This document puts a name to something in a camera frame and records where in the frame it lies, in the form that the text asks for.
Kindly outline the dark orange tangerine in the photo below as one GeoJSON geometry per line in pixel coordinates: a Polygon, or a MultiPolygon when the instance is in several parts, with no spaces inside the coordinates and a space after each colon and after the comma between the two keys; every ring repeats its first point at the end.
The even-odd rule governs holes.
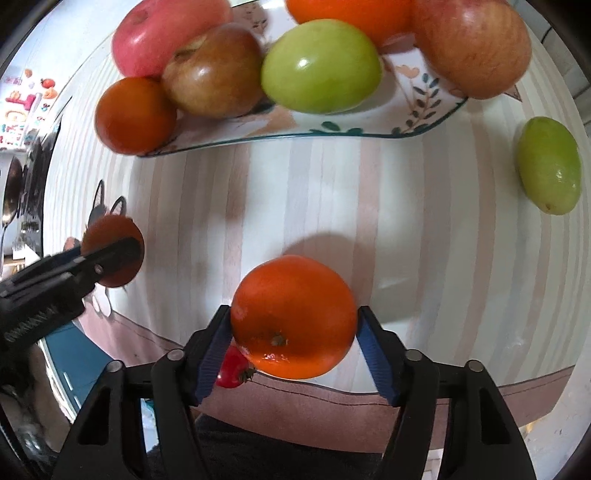
{"type": "Polygon", "coordinates": [[[105,215],[83,235],[81,255],[84,260],[78,277],[88,284],[122,287],[139,272],[144,250],[143,235],[129,217],[105,215]]]}

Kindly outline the green apple in plate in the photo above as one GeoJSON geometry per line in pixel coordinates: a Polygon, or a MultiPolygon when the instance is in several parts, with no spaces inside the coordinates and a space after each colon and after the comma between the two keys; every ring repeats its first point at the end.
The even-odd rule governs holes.
{"type": "Polygon", "coordinates": [[[332,114],[362,104],[382,76],[379,52],[365,33],[322,19],[298,25],[274,42],[263,61],[262,86],[287,109],[332,114]]]}

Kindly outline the colourful wall sticker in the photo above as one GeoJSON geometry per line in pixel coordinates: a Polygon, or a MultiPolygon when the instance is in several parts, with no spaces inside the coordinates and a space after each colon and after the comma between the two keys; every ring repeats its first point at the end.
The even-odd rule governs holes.
{"type": "Polygon", "coordinates": [[[54,79],[30,68],[9,66],[1,76],[1,149],[28,149],[58,95],[54,79]]]}

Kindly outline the floral ceramic fruit plate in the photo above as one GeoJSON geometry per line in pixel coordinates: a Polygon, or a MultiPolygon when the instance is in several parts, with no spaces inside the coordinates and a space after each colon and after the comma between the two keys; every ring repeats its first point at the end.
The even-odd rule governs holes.
{"type": "Polygon", "coordinates": [[[353,110],[307,114],[266,99],[249,114],[225,120],[181,112],[168,142],[147,155],[290,137],[407,138],[435,128],[467,102],[466,96],[430,69],[412,37],[394,42],[381,57],[383,79],[379,89],[353,110]]]}

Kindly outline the blue cabinet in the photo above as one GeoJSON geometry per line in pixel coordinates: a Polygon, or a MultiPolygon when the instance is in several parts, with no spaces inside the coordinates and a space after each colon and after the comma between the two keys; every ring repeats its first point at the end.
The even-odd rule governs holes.
{"type": "Polygon", "coordinates": [[[86,397],[112,358],[74,323],[48,335],[45,344],[69,407],[76,416],[86,397]]]}

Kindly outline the large red apple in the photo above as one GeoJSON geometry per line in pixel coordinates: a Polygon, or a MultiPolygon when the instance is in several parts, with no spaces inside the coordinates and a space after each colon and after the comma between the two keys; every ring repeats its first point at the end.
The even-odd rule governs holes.
{"type": "Polygon", "coordinates": [[[114,32],[114,63],[125,77],[157,78],[176,50],[231,19],[228,1],[142,1],[114,32]]]}

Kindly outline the red yellow striped apple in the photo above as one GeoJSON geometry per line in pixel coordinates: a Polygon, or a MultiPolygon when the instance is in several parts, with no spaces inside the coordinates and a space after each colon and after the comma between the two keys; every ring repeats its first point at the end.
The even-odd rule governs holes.
{"type": "Polygon", "coordinates": [[[414,1],[412,26],[432,69],[475,99],[509,90],[531,62],[528,29],[506,1],[414,1]]]}

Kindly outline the small red cherry tomato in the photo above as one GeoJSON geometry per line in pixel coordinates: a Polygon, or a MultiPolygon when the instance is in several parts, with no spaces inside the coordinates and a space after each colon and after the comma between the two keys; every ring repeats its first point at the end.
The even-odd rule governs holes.
{"type": "Polygon", "coordinates": [[[256,373],[256,368],[235,345],[230,345],[224,355],[217,373],[215,385],[225,389],[238,388],[248,382],[256,373]]]}

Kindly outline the striped tablecloth with cat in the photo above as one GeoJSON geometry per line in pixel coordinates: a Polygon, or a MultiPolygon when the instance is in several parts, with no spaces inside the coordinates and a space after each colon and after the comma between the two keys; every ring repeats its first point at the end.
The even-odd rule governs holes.
{"type": "Polygon", "coordinates": [[[590,324],[590,197],[541,212],[514,164],[523,124],[563,123],[590,145],[553,59],[533,46],[514,95],[471,100],[416,137],[300,137],[153,158],[111,153],[94,108],[118,78],[108,51],[75,75],[44,199],[44,248],[80,236],[98,186],[124,197],[146,244],[135,280],[94,301],[75,347],[129,365],[185,343],[254,267],[303,255],[431,359],[475,358],[519,424],[553,410],[590,324]]]}

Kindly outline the bright orange in plate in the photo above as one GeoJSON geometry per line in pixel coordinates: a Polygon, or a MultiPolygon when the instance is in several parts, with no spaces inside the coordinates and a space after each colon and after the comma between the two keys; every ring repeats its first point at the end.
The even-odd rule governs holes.
{"type": "Polygon", "coordinates": [[[335,19],[360,29],[377,47],[411,33],[412,2],[406,0],[287,0],[297,24],[335,19]]]}

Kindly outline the brownish red apple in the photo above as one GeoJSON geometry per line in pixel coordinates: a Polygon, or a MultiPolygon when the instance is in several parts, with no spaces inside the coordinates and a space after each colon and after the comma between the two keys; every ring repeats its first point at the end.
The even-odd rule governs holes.
{"type": "Polygon", "coordinates": [[[226,23],[192,39],[167,63],[161,83],[180,110],[226,119],[252,111],[264,97],[263,48],[249,29],[226,23]]]}

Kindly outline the dark brownish orange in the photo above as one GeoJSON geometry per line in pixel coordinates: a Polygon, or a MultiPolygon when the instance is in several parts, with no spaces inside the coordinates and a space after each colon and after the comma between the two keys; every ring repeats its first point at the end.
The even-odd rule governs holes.
{"type": "Polygon", "coordinates": [[[111,85],[99,99],[94,128],[111,151],[144,155],[169,140],[176,118],[177,109],[159,82],[127,77],[111,85]]]}

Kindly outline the black gas stove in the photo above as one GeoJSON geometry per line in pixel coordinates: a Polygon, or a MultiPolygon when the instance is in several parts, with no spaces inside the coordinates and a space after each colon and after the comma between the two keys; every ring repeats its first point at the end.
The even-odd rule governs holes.
{"type": "Polygon", "coordinates": [[[5,234],[5,256],[16,258],[16,252],[24,246],[36,254],[42,253],[44,194],[60,129],[61,121],[58,120],[50,129],[43,131],[26,152],[1,151],[1,200],[4,200],[11,161],[18,160],[22,170],[19,206],[5,234]]]}

